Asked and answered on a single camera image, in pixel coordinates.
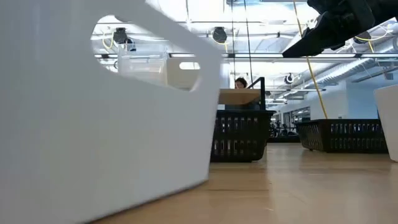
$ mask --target ceiling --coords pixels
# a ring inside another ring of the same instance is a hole
[[[231,0],[146,0],[146,2],[190,32],[213,44],[223,53],[281,53],[300,39],[299,25],[292,1],[246,0],[246,8],[244,7],[244,0],[234,0],[233,7],[231,7]],[[303,0],[297,1],[297,11],[302,28],[314,26],[313,21],[318,16],[317,11],[307,6],[307,3]],[[129,38],[137,45],[145,46],[156,43],[164,45],[169,53],[188,53],[178,45],[161,37],[156,37],[135,26],[132,22],[117,18],[117,15],[116,17],[109,15],[98,21],[91,37],[95,54],[118,53],[117,44],[111,41],[112,33],[117,27],[125,27]],[[218,44],[212,39],[211,32],[215,27],[224,27],[228,35],[226,45]],[[391,20],[369,30],[369,33],[375,39],[375,41],[372,41],[373,50],[385,52],[383,51],[385,50],[383,44],[396,36],[398,25],[395,20]],[[359,45],[349,40],[346,42],[346,46],[336,51],[326,50],[324,53],[347,54],[355,52],[369,53],[370,47],[368,44]],[[115,59],[100,60],[114,72],[113,64],[115,61]],[[336,62],[336,59],[317,60],[312,62],[312,68],[315,75],[319,75],[342,62],[344,61]],[[251,66],[249,60],[240,60],[235,62],[231,68],[231,73],[236,76],[245,77],[247,73],[252,73],[254,77],[265,77],[267,86],[285,86],[284,77],[289,73],[296,76],[291,87],[306,88],[308,85],[305,82],[310,79],[308,64],[303,60],[299,62],[253,61]]]

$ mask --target black plastic basket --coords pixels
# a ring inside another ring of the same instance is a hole
[[[258,161],[269,137],[269,122],[275,111],[217,111],[212,162]]]
[[[379,119],[319,119],[295,125],[303,147],[310,150],[388,153]]]

